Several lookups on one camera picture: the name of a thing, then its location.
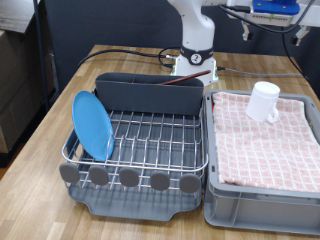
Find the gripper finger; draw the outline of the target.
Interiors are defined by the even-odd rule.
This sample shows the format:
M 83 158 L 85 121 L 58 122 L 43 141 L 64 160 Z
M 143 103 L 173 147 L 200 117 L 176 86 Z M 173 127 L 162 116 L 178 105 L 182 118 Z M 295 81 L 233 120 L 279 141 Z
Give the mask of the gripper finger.
M 252 40 L 252 33 L 249 30 L 249 25 L 245 22 L 242 23 L 242 27 L 243 27 L 243 40 L 244 41 L 251 41 Z
M 311 27 L 302 25 L 300 29 L 291 38 L 291 44 L 294 46 L 299 46 L 302 39 L 310 32 Z

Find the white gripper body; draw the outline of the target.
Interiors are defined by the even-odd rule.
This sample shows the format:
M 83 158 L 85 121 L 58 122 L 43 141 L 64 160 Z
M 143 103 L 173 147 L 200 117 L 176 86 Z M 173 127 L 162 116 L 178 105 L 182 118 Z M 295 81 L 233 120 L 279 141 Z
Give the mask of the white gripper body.
M 320 26 L 319 0 L 227 0 L 229 16 L 263 30 L 270 26 L 285 27 L 285 32 L 297 26 Z

